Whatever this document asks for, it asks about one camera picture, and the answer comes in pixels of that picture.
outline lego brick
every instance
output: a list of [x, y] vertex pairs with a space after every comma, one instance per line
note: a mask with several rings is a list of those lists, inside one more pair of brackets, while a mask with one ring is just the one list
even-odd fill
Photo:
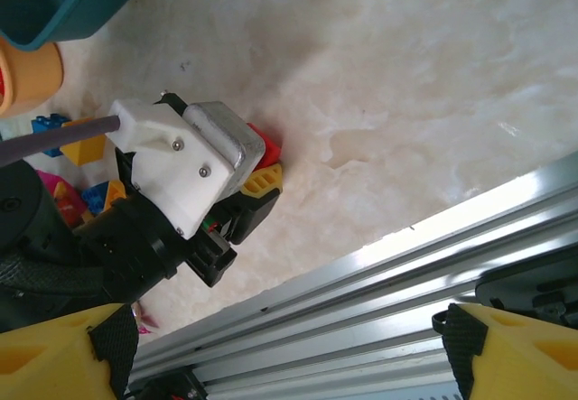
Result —
[[98, 215], [105, 208], [107, 192], [108, 182], [104, 181], [83, 191], [80, 196], [89, 205], [90, 212], [94, 215]]
[[[88, 122], [91, 118], [74, 120], [63, 124], [62, 126], [77, 125]], [[66, 144], [61, 147], [62, 153], [78, 166], [85, 163], [99, 161], [105, 154], [105, 143], [107, 138], [104, 135], [93, 136], [86, 140], [78, 141], [72, 144]]]
[[[48, 131], [49, 129], [56, 129], [61, 127], [63, 124], [69, 122], [70, 119], [66, 116], [62, 116], [58, 113], [52, 113], [50, 117], [46, 116], [37, 116], [34, 120], [31, 121], [33, 132], [38, 134], [39, 132]], [[46, 150], [44, 154], [50, 156], [51, 158], [55, 158], [57, 156], [62, 155], [62, 151], [59, 148]]]
[[283, 190], [283, 170], [279, 163], [253, 172], [241, 188], [241, 193], [260, 199], [274, 189]]
[[107, 198], [105, 199], [105, 206], [103, 210], [110, 209], [112, 202], [116, 199], [125, 199], [126, 191], [125, 185], [121, 181], [110, 181], [108, 184]]
[[258, 127], [252, 123], [247, 124], [251, 129], [257, 132], [261, 138], [263, 138], [263, 141], [265, 141], [265, 154], [261, 158], [261, 161], [256, 165], [255, 170], [261, 170], [262, 168], [270, 167], [274, 163], [278, 163], [279, 157], [281, 156], [281, 147], [275, 144], [274, 141]]
[[58, 181], [54, 192], [52, 193], [54, 201], [56, 201], [56, 206], [60, 211], [64, 221], [68, 224], [70, 228], [75, 228], [82, 224], [82, 212], [86, 211], [86, 205], [81, 202], [79, 205], [75, 198], [78, 194], [75, 190], [69, 190], [67, 183], [64, 180]]
[[67, 181], [62, 179], [60, 176], [57, 176], [56, 174], [41, 172], [40, 170], [36, 170], [36, 172], [40, 176], [44, 186], [46, 186], [48, 189], [48, 192], [53, 194], [54, 197], [59, 194], [63, 194], [62, 186], [64, 186], [66, 188], [66, 196], [72, 201], [75, 209], [78, 212], [84, 212], [87, 210], [87, 205], [84, 203], [84, 201], [82, 201], [82, 198]]
[[87, 222], [91, 221], [92, 219], [94, 219], [94, 215], [92, 215], [92, 212], [88, 209], [86, 209], [84, 212], [82, 212], [80, 217], [82, 218], [82, 222], [84, 222], [85, 224]]

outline marble surface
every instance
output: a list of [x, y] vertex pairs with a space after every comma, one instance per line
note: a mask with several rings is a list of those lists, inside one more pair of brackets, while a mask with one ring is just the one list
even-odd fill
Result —
[[[161, 324], [151, 340], [574, 151], [577, 11], [578, 0], [131, 0], [61, 45], [64, 86], [33, 114], [90, 116], [168, 88], [222, 100], [283, 144], [268, 220], [214, 289], [183, 266], [146, 295]], [[4, 130], [25, 132], [27, 118]], [[64, 159], [33, 161], [86, 181]]]

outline plastic bucket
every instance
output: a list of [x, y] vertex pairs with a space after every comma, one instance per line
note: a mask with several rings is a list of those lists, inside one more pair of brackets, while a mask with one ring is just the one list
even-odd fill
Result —
[[128, 0], [0, 0], [0, 35], [24, 51], [84, 39]]
[[38, 107], [62, 85], [61, 55], [54, 43], [24, 52], [0, 37], [0, 71], [4, 94], [0, 117], [17, 116]]

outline gray cable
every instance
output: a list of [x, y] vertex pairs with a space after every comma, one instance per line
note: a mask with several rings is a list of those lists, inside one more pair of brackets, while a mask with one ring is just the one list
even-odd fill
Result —
[[45, 150], [76, 143], [107, 132], [115, 132], [120, 127], [118, 116], [95, 118], [87, 123], [50, 129], [38, 134], [12, 138], [0, 143], [0, 167]]

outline yellow toy block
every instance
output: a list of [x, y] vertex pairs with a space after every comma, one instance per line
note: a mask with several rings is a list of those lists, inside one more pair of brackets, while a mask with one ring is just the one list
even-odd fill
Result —
[[476, 304], [460, 307], [488, 327], [471, 363], [470, 400], [578, 398], [578, 330]]
[[108, 183], [108, 190], [107, 190], [107, 199], [105, 200], [105, 210], [109, 210], [110, 206], [112, 206], [112, 202], [116, 199], [125, 199], [126, 198], [126, 191], [125, 185], [121, 181], [110, 181]]
[[273, 189], [283, 191], [283, 169], [279, 163], [253, 172], [241, 188], [241, 193], [260, 199]]
[[[92, 120], [92, 118], [74, 120], [63, 124], [62, 126], [77, 125], [80, 123], [86, 123], [89, 120]], [[101, 160], [104, 156], [106, 141], [107, 138], [104, 135], [97, 135], [86, 140], [77, 141], [76, 143], [66, 144], [61, 147], [61, 152], [78, 166], [84, 165], [85, 163], [93, 163]]]
[[58, 183], [56, 183], [56, 186], [54, 187], [54, 193], [52, 194], [52, 196], [55, 199], [61, 199], [62, 197], [66, 197], [67, 193], [68, 190], [66, 189], [66, 185], [64, 184], [63, 181], [59, 181]]
[[82, 212], [80, 217], [82, 218], [82, 222], [84, 222], [85, 224], [87, 222], [91, 221], [92, 219], [94, 219], [94, 215], [92, 215], [92, 213], [90, 213], [90, 210], [88, 210], [88, 209], [86, 209], [84, 212]]
[[110, 367], [95, 358], [89, 331], [120, 307], [109, 304], [0, 334], [0, 399], [115, 399]]

